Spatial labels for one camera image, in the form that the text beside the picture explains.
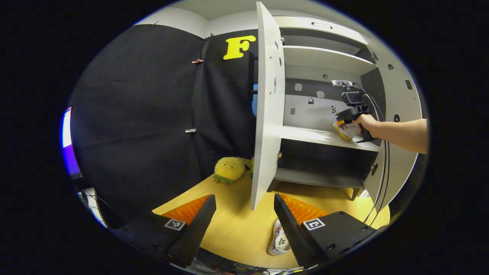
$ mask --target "human arm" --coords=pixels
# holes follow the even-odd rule
[[[428,153],[428,125],[425,118],[407,122],[379,122],[371,115],[360,115],[353,123],[359,128],[361,123],[373,138],[381,138],[409,151]]]

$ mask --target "door hinge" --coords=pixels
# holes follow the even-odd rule
[[[375,171],[377,171],[378,163],[375,165],[370,166],[370,169],[372,170],[372,176],[375,174]]]
[[[282,153],[279,151],[279,152],[277,153],[277,165],[278,165],[278,159],[279,159],[279,158],[281,158],[281,157],[282,157]]]

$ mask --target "cabinet door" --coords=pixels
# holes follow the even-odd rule
[[[386,44],[376,37],[372,38],[367,48],[378,57],[376,63],[382,76],[385,90],[385,120],[403,122],[422,118],[418,90],[404,63]],[[375,160],[375,163],[378,163],[377,171],[373,176],[369,174],[363,183],[374,202],[377,194],[379,195],[379,199],[375,204],[376,211],[382,210],[397,196],[411,174],[418,158],[417,153],[390,142],[389,154],[387,155],[387,170],[385,172],[386,178],[382,189],[379,191],[381,179],[379,174],[383,172],[384,154],[386,153],[383,144],[384,141],[380,145],[380,151]]]
[[[284,122],[285,64],[280,29],[261,2],[258,11],[258,106],[251,210],[262,200],[277,171]]]

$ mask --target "cabinet handle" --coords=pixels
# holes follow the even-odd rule
[[[311,22],[311,25],[313,25],[315,27],[319,27],[319,28],[326,28],[326,29],[332,29],[333,28],[330,25],[316,23],[316,22]]]

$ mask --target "black curtain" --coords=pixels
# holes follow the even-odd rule
[[[222,157],[251,158],[256,118],[249,53],[224,60],[226,39],[135,25],[88,65],[69,100],[75,154],[89,184],[128,221],[214,172]],[[250,49],[258,55],[258,42]],[[197,58],[203,63],[193,64]],[[194,133],[185,133],[196,129]]]

